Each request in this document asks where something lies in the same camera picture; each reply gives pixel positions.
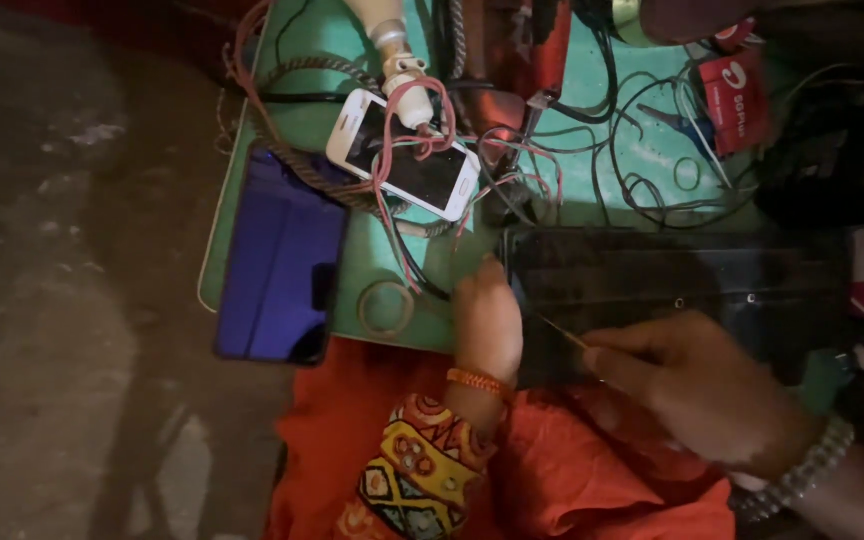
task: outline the white cable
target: white cable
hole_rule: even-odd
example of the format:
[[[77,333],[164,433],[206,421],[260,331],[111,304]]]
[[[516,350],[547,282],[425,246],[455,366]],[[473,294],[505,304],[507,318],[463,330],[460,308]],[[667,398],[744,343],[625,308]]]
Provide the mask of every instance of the white cable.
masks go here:
[[[709,141],[706,140],[706,136],[702,133],[702,129],[699,129],[699,124],[695,121],[695,113],[691,110],[691,104],[689,106],[686,106],[686,102],[682,99],[682,96],[686,93],[686,83],[683,77],[685,77],[685,75],[678,78],[678,82],[672,89],[672,92],[675,93],[676,101],[678,101],[679,107],[685,112],[685,116],[688,117],[688,121],[692,124],[692,128],[695,130],[695,133],[698,134],[699,140],[702,141],[702,146],[705,147],[705,152],[708,153],[708,157],[712,160],[712,163],[715,166],[715,170],[718,171],[719,178],[722,179],[722,182],[726,183],[726,186],[728,186],[729,190],[734,190],[735,188],[733,187],[732,182],[729,180],[729,175],[726,174],[726,170],[722,166],[722,162],[719,161],[719,158],[715,154],[712,145],[710,145]]]

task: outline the teal table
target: teal table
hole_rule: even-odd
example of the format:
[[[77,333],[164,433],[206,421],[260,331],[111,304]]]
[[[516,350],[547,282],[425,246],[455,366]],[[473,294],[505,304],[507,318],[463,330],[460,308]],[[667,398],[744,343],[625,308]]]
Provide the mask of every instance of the teal table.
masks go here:
[[[276,65],[275,37],[282,30],[285,21],[302,3],[303,0],[280,0],[272,6],[270,22],[259,44],[257,73],[268,72]],[[430,37],[432,32],[429,16],[431,3],[428,0],[410,0],[405,4],[406,22],[414,53],[428,60],[426,38]],[[614,48],[618,77],[620,81],[625,81],[619,95],[620,105],[655,79],[676,76],[689,59],[681,47],[636,49],[616,42]],[[312,0],[306,13],[296,19],[283,35],[281,54],[283,60],[297,56],[338,56],[353,61],[372,74],[379,75],[381,72],[378,55],[342,0]],[[437,66],[431,65],[429,72],[437,73]],[[573,20],[562,102],[573,107],[593,106],[604,98],[607,84],[602,56],[592,33],[577,19]],[[354,88],[355,83],[339,73],[303,71],[287,76],[275,90],[350,92]],[[676,111],[672,90],[667,84],[644,95],[639,103],[667,113]],[[283,136],[290,143],[301,149],[325,152],[341,105],[282,104],[273,105],[270,110]],[[619,166],[624,174],[635,172],[652,180],[669,205],[716,198],[720,194],[719,181],[712,166],[702,159],[688,138],[659,124],[634,106],[630,107],[629,115],[641,123],[644,138],[640,140],[639,130],[627,122],[619,126],[616,148]],[[593,133],[596,141],[605,141],[609,127],[595,126],[590,129],[549,110],[542,116],[536,132],[540,135],[537,140],[546,146],[579,148],[592,144]],[[218,309],[220,303],[239,193],[249,147],[255,138],[253,126],[244,121],[228,167],[209,250],[202,266],[199,298],[213,311]],[[682,157],[693,158],[702,164],[700,178],[696,178],[693,165],[685,164],[679,167],[680,182],[683,186],[690,188],[698,180],[695,190],[681,190],[673,182],[672,168]],[[635,215],[623,202],[616,171],[607,153],[602,153],[597,163],[604,201],[597,201],[595,198],[591,176],[592,153],[561,155],[558,160],[564,172],[563,225],[601,226],[602,214],[599,205],[604,204],[609,208],[613,224],[654,231],[654,225]],[[746,163],[747,161],[742,162],[740,158],[734,158],[726,166],[726,170],[730,175],[736,175]],[[523,155],[521,164],[527,171],[533,170],[528,156]],[[554,188],[555,177],[551,163],[543,162],[540,158],[538,170],[542,178],[547,179]],[[638,202],[642,206],[654,205],[644,189],[637,192],[636,196],[640,197]],[[435,216],[417,207],[412,207],[402,217],[419,223],[435,220]],[[675,223],[688,224],[690,219],[700,222],[708,217],[707,213],[677,216]],[[749,204],[737,215],[714,228],[718,231],[749,230],[756,227],[758,222],[755,208]],[[406,243],[428,278],[448,290],[458,279],[474,270],[482,255],[493,249],[497,237],[496,230],[477,223],[473,216],[470,230],[462,235],[454,260],[451,260],[451,236],[432,240],[406,238]],[[349,223],[342,259],[333,332],[348,338],[369,339],[357,318],[359,295],[369,285],[401,273],[378,219],[365,213],[354,212]],[[452,329],[449,307],[437,300],[417,302],[412,324],[395,343],[416,349],[450,352]]]

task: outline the orange clothing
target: orange clothing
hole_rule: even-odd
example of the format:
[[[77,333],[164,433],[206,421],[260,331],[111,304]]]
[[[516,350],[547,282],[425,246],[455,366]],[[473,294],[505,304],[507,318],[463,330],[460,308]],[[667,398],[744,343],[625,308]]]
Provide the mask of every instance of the orange clothing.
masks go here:
[[[412,394],[440,399],[450,366],[451,358],[440,354],[332,338],[325,362],[296,375],[293,410],[277,423],[288,464],[272,494],[266,538],[392,540],[428,537],[436,527],[475,539],[735,538],[724,476],[602,384],[520,392],[483,481],[460,478],[463,470],[478,475],[491,452],[479,448],[447,463],[438,453],[450,449],[436,446],[429,434],[436,422],[458,426],[461,419],[441,408],[427,410],[432,414],[420,422],[396,417],[419,403]],[[464,442],[472,441],[466,435]],[[469,481],[466,497],[454,498],[450,482],[423,481],[402,469],[409,448],[418,452],[413,457],[456,467],[439,479]],[[407,492],[410,500],[382,499],[389,495],[381,479],[396,471],[392,495]],[[407,485],[400,485],[403,479]],[[426,504],[434,507],[426,516],[413,511],[423,500],[438,504]],[[452,521],[442,521],[450,511]],[[396,521],[406,514],[418,521]],[[435,516],[439,521],[428,521]]]

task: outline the dirt floor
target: dirt floor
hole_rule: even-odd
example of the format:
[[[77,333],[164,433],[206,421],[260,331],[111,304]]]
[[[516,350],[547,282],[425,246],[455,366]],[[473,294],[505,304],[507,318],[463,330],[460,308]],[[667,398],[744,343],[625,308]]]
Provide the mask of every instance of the dirt floor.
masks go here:
[[[196,299],[226,158],[195,69],[0,9],[0,538],[257,538],[289,370]]]

